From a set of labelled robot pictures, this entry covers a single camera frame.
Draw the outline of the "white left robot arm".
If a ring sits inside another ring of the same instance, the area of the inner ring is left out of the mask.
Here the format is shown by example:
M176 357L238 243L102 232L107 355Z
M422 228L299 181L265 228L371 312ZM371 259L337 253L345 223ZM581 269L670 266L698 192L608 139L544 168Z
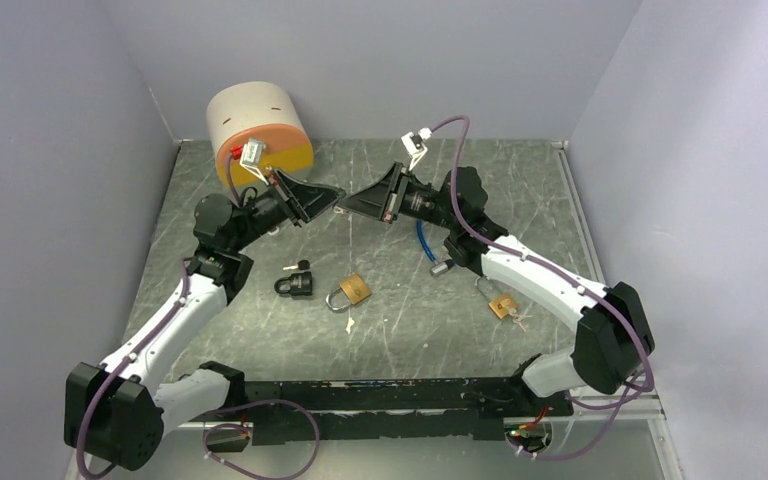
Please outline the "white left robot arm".
M254 265L244 250L286 221L301 227L345 197L343 189L297 180L280 169L253 198L235 202L210 194L194 208L197 247L160 309L117 350L96 364L80 363L65 387L64 441L85 479L121 467L137 470L163 437L213 412L237 418L249 400L242 371L207 362L165 382L197 334L243 290Z

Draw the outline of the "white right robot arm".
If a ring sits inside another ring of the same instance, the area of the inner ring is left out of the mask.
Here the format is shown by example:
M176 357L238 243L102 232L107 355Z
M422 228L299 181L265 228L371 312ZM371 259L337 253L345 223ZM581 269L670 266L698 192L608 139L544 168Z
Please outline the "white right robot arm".
M448 230L454 263L499 281L552 313L573 333L571 347L529 360L509 392L513 408L532 415L550 395L589 387L613 394L631 375L651 372L655 344L638 292L588 280L537 254L485 212L477 170L457 167L438 188L395 163L376 183L341 200L342 209L391 223L408 216Z

